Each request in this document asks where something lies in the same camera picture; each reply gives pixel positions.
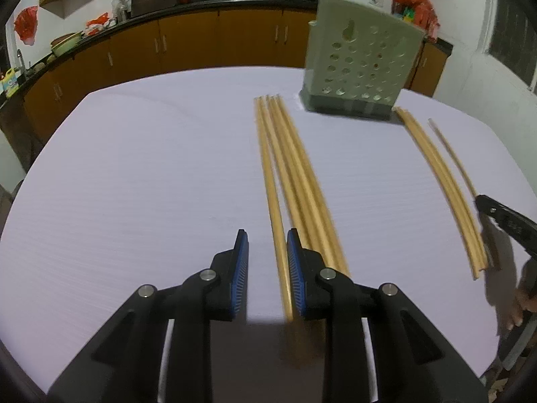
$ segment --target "wooden chopstick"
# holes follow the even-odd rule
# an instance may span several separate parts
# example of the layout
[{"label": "wooden chopstick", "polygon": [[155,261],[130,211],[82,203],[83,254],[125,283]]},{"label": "wooden chopstick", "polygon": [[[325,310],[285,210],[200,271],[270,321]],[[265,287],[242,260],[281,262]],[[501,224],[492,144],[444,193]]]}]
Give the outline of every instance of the wooden chopstick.
[{"label": "wooden chopstick", "polygon": [[437,135],[438,139],[440,140],[440,142],[442,143],[446,151],[449,153],[451,159],[453,159],[453,162],[457,166],[458,170],[461,172],[461,176],[464,179],[466,186],[470,190],[470,194],[472,194],[472,198],[475,199],[477,197],[477,191],[475,190],[474,184],[468,177],[465,167],[462,165],[462,162],[458,158],[457,154],[455,153],[451,145],[449,145],[449,142],[444,137],[444,135],[442,135],[442,132],[440,131],[440,129],[437,127],[437,125],[434,123],[434,121],[431,118],[429,118],[429,126],[431,126],[434,133]]},{"label": "wooden chopstick", "polygon": [[[446,151],[449,153],[451,159],[455,163],[456,167],[458,168],[459,172],[461,173],[461,176],[468,187],[468,190],[470,191],[470,194],[472,195],[472,199],[475,201],[475,198],[477,197],[477,191],[474,187],[474,184],[472,183],[472,180],[468,176],[468,173],[466,172],[466,169],[464,165],[462,164],[461,160],[458,158],[457,154],[451,147],[449,141],[445,138],[445,136],[442,134],[436,123],[429,118],[429,126],[433,129],[434,133],[446,149]],[[487,254],[488,261],[483,263],[484,267],[486,268],[489,264],[494,266],[496,269],[500,269],[500,259],[498,254],[498,248],[496,247],[496,241],[494,239],[494,234],[492,233],[493,225],[490,221],[488,216],[481,216],[480,214],[480,222],[481,226],[483,227],[483,237],[485,239],[485,243],[487,247],[485,247],[485,252]]]},{"label": "wooden chopstick", "polygon": [[265,178],[265,189],[267,193],[268,212],[272,227],[272,237],[274,239],[274,249],[276,253],[276,265],[278,267],[278,277],[280,279],[281,301],[284,307],[285,318],[288,322],[293,320],[293,301],[291,297],[291,281],[289,279],[289,263],[287,260],[287,246],[285,241],[284,225],[281,221],[280,203],[274,174],[272,172],[272,162],[267,142],[267,132],[263,120],[262,99],[256,99],[256,122],[259,148],[261,151],[261,164],[263,176]]},{"label": "wooden chopstick", "polygon": [[483,241],[477,232],[477,227],[471,216],[468,204],[462,196],[460,188],[458,188],[458,184],[449,171],[449,168],[420,124],[408,111],[398,107],[395,108],[395,111],[423,153],[446,196],[468,254],[472,276],[474,279],[477,279],[479,272],[486,268],[487,261],[485,259]]},{"label": "wooden chopstick", "polygon": [[313,359],[323,355],[320,347],[321,341],[324,340],[324,338],[322,338],[324,328],[317,321],[304,322],[293,307],[284,226],[281,221],[280,204],[278,202],[276,182],[272,172],[272,162],[269,152],[269,144],[267,142],[267,129],[265,127],[267,123],[264,118],[268,118],[266,106],[263,99],[257,98],[256,121],[261,152],[261,164],[269,205],[268,212],[271,219],[278,277],[280,279],[280,294],[286,318],[284,334],[287,350],[285,350],[285,353],[288,354],[288,360],[292,364],[296,367],[302,367],[310,364]]},{"label": "wooden chopstick", "polygon": [[291,223],[298,230],[302,246],[309,249],[311,248],[309,231],[305,227],[303,213],[299,207],[295,185],[296,179],[294,177],[292,178],[293,171],[286,163],[282,144],[280,144],[280,140],[278,139],[275,124],[267,110],[266,103],[265,101],[261,101],[260,104],[261,114],[265,124],[265,129],[267,130],[268,140],[272,147],[272,153],[274,155],[278,175],[280,177],[280,184],[284,191],[284,197],[287,204],[287,210],[289,211],[289,217],[291,218]]},{"label": "wooden chopstick", "polygon": [[296,130],[296,126],[294,125],[293,120],[291,119],[291,116],[289,115],[289,112],[287,111],[287,108],[281,96],[276,96],[276,103],[279,107],[280,116],[283,117],[284,123],[289,129],[293,144],[297,148],[300,161],[305,169],[307,180],[309,181],[309,183],[311,183],[311,186],[313,188],[315,204],[321,211],[321,217],[323,219],[323,228],[328,234],[331,251],[335,257],[336,266],[334,267],[334,269],[339,271],[340,273],[350,276],[348,264],[343,254],[341,244],[339,243],[339,238],[336,233],[334,222],[330,215],[330,211],[328,210],[328,206],[326,200],[324,199],[323,192],[321,191],[321,187],[319,186],[319,181],[317,180],[315,172],[313,171],[313,168],[311,166],[311,162],[309,161],[308,154],[305,151],[304,144],[300,139],[298,131]]},{"label": "wooden chopstick", "polygon": [[321,212],[315,202],[315,192],[313,191],[311,182],[308,180],[305,167],[300,159],[298,149],[293,142],[291,132],[284,122],[281,110],[275,99],[269,98],[268,104],[273,122],[276,123],[278,134],[282,136],[282,140],[284,141],[284,145],[286,147],[286,153],[289,154],[288,163],[291,164],[291,168],[296,171],[299,187],[301,187],[304,191],[303,195],[300,195],[299,193],[299,204],[304,211],[304,214],[309,212],[309,215],[311,216],[311,218],[308,219],[307,215],[305,215],[304,219],[311,221],[311,224],[308,227],[308,234],[311,239],[313,250],[321,253],[326,266],[336,268],[337,262],[330,245],[328,234],[324,229],[324,222],[321,217]]}]

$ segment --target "window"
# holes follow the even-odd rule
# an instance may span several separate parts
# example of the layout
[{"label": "window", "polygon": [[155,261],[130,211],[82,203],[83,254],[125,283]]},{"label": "window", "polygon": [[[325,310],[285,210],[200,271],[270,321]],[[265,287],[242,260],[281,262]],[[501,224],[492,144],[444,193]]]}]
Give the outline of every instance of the window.
[{"label": "window", "polygon": [[498,0],[489,53],[528,86],[537,64],[537,35],[515,0]]}]

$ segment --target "human hand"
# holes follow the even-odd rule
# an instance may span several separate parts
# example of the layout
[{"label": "human hand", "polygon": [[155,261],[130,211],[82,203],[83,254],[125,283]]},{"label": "human hand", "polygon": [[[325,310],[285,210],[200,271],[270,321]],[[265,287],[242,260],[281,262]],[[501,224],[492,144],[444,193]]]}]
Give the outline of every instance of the human hand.
[{"label": "human hand", "polygon": [[515,325],[519,327],[522,324],[524,311],[537,312],[537,296],[530,298],[527,290],[517,288],[511,313],[506,320],[508,330],[512,330]]}]

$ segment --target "white table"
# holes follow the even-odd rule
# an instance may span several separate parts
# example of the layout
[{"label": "white table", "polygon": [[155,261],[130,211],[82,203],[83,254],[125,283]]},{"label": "white table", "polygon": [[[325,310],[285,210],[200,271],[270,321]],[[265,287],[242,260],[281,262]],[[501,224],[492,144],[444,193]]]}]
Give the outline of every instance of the white table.
[{"label": "white table", "polygon": [[[180,284],[244,228],[248,325],[214,326],[215,401],[320,398],[321,362],[296,371],[279,360],[284,315],[253,108],[254,97],[277,93],[318,174],[353,280],[395,282],[484,372],[498,342],[495,309],[484,278],[472,281],[426,161],[402,126],[305,112],[302,76],[282,68],[157,76],[89,95],[60,126],[0,242],[0,338],[43,390],[139,285]],[[397,103],[430,134],[426,120],[435,119],[478,192],[537,219],[535,195],[486,125],[412,92]],[[519,272],[528,257],[513,247]]]}]

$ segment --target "kitchen counter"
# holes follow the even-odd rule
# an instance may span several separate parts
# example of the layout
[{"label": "kitchen counter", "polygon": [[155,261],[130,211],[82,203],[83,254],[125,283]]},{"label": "kitchen counter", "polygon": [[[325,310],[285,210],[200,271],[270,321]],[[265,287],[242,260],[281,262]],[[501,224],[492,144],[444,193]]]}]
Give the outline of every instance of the kitchen counter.
[{"label": "kitchen counter", "polygon": [[[229,7],[244,7],[244,6],[281,7],[282,9],[283,8],[308,9],[308,10],[314,11],[317,9],[317,1],[310,1],[310,0],[191,0],[191,2],[187,4],[179,4],[179,1],[177,1],[176,6],[163,9],[163,10],[154,11],[145,15],[128,19],[127,21],[117,24],[111,28],[105,29],[104,31],[96,35],[89,36],[89,37],[82,39],[76,47],[74,47],[72,50],[68,51],[61,57],[55,59],[50,64],[46,64],[45,68],[43,68],[41,71],[35,72],[31,76],[27,76],[25,82],[19,83],[20,88],[15,95],[21,95],[21,94],[23,95],[32,87],[32,85],[45,72],[57,67],[62,62],[76,55],[76,53],[79,53],[82,50],[85,50],[86,48],[95,45],[99,41],[102,41],[116,34],[117,32],[120,32],[121,30],[125,30],[133,26],[137,26],[138,24],[147,23],[154,19],[160,19],[166,16],[172,16],[172,15],[179,15],[179,14],[188,13],[191,11],[220,9],[220,8],[229,8]],[[45,56],[41,61],[45,62],[48,56]],[[3,106],[4,106],[3,103],[0,104],[0,113],[2,112]]]}]

